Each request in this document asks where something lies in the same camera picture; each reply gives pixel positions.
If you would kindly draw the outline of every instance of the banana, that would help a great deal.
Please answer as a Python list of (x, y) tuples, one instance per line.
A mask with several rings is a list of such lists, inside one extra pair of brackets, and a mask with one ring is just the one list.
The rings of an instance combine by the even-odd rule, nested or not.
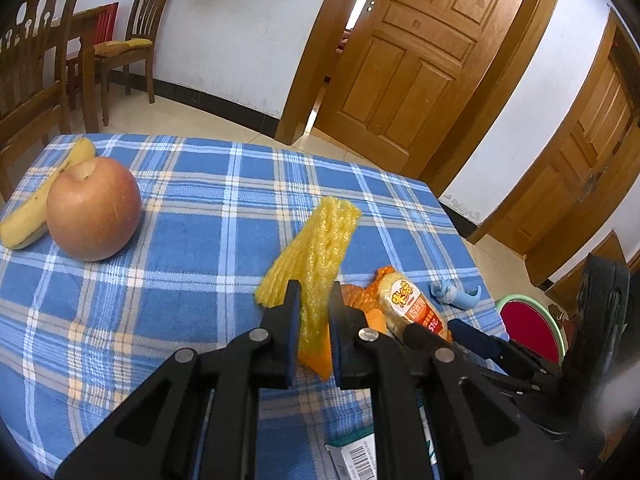
[(33, 244), (47, 232), (47, 195), (53, 181), (67, 168), (90, 160), (95, 156), (95, 146), (82, 137), (72, 146), (66, 159), (56, 171), (25, 200), (20, 207), (0, 222), (0, 240), (7, 249), (21, 249)]

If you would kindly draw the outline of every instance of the tablecloth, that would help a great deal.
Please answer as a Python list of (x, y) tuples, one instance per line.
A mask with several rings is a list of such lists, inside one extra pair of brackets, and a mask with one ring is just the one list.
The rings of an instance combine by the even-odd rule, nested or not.
[[(143, 217), (124, 250), (99, 263), (49, 235), (0, 248), (0, 415), (45, 474), (176, 349), (209, 351), (258, 325), (253, 291), (321, 196), (363, 211), (338, 279), (367, 285), (393, 265), (423, 291), (463, 288), (479, 271), (428, 187), (356, 164), (288, 150), (168, 136), (91, 135), (138, 181)], [(5, 214), (35, 190), (77, 136), (53, 140)], [(439, 306), (505, 335), (482, 285), (478, 307)], [(292, 389), (263, 390), (259, 480), (336, 480), (325, 443), (372, 422), (368, 391), (341, 392), (299, 368)]]

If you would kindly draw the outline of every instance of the wooden chair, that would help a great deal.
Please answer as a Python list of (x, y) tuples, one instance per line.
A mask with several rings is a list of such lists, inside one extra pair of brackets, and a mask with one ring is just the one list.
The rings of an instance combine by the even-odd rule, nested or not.
[[(111, 41), (113, 39), (113, 27), (116, 22), (116, 14), (118, 12), (118, 3), (97, 7), (101, 9), (101, 14), (98, 17), (98, 23), (95, 29), (94, 45), (104, 43), (105, 41)], [(69, 109), (76, 109), (76, 92), (82, 87), (82, 74), (80, 73), (80, 59), (78, 57), (79, 52), (72, 52), (66, 55), (66, 77), (68, 83), (67, 91), (69, 94)]]
[(102, 102), (102, 122), (109, 124), (107, 102), (109, 70), (122, 67), (124, 88), (131, 94), (129, 84), (129, 64), (145, 60), (146, 93), (153, 104), (154, 95), (154, 50), (160, 17), (167, 0), (133, 0), (129, 24), (124, 41), (107, 41), (95, 45), (96, 74), (100, 78), (100, 100)]
[[(13, 186), (7, 168), (54, 126), (71, 132), (66, 100), (66, 44), (76, 0), (65, 0), (54, 20), (57, 0), (27, 0), (15, 9), (0, 38), (0, 194), (8, 200)], [(20, 10), (24, 17), (18, 22)], [(53, 85), (44, 86), (45, 52), (55, 47)]]

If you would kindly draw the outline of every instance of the red apple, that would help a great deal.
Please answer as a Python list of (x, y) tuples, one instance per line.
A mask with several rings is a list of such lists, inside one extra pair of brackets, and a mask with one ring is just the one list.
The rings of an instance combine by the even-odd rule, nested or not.
[(136, 230), (142, 204), (131, 172), (98, 156), (65, 170), (47, 197), (47, 225), (60, 248), (87, 262), (123, 248)]

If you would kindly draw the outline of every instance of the yellow cushion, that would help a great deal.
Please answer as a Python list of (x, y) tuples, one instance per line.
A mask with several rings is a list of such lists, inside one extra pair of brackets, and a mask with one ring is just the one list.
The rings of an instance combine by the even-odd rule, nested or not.
[(95, 55), (97, 57), (114, 57), (118, 54), (122, 54), (127, 50), (134, 48), (145, 48), (153, 44), (151, 40), (144, 40), (143, 38), (135, 38), (129, 41), (105, 41), (94, 45)]

